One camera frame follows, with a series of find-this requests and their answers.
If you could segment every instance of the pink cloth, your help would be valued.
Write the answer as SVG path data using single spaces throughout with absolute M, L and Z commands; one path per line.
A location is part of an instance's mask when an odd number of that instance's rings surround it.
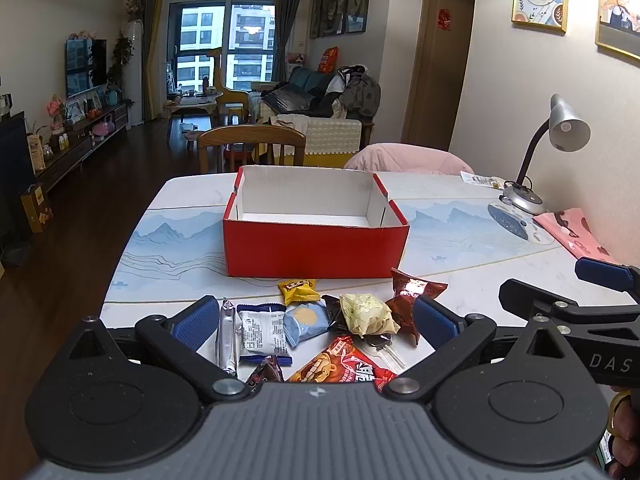
M 367 146 L 347 162 L 344 169 L 447 175 L 460 175 L 460 171 L 474 172 L 468 164 L 449 152 L 391 142 Z
M 534 216 L 534 220 L 576 258 L 587 256 L 610 264 L 618 263 L 593 237 L 579 207 L 559 213 L 544 213 Z

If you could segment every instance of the yellow snack package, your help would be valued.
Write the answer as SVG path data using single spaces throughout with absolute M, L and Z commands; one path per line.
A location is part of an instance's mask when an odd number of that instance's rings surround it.
M 320 294 L 314 291 L 316 280 L 289 280 L 278 284 L 284 296 L 285 306 L 292 301 L 320 301 Z
M 340 307 L 352 334 L 396 334 L 400 330 L 389 306 L 372 294 L 341 294 Z

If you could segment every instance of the building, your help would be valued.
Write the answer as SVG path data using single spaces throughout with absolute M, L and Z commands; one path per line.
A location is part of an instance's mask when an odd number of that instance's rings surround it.
M 226 86 L 250 90 L 251 81 L 270 81 L 273 68 L 275 7 L 232 4 L 226 56 Z M 222 45 L 225 7 L 184 9 L 180 50 L 200 50 Z M 202 91 L 202 78 L 213 80 L 213 60 L 208 56 L 178 58 L 176 85 L 183 91 Z

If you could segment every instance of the pink chair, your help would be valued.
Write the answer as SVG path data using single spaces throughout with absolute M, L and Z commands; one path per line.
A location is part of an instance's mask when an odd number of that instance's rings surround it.
M 449 152 L 392 142 L 367 146 L 347 162 L 344 169 L 446 175 L 474 172 L 464 160 Z

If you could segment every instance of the blue gripper pad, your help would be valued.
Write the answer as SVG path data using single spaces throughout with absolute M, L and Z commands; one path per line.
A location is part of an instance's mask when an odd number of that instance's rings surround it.
M 437 350 L 462 332 L 465 320 L 429 296 L 422 295 L 414 301 L 414 325 Z
M 218 329 L 220 306 L 213 296 L 204 296 L 168 320 L 169 332 L 197 351 Z
M 580 258 L 575 263 L 575 275 L 584 282 L 606 286 L 619 292 L 634 290 L 634 276 L 630 269 L 600 260 Z

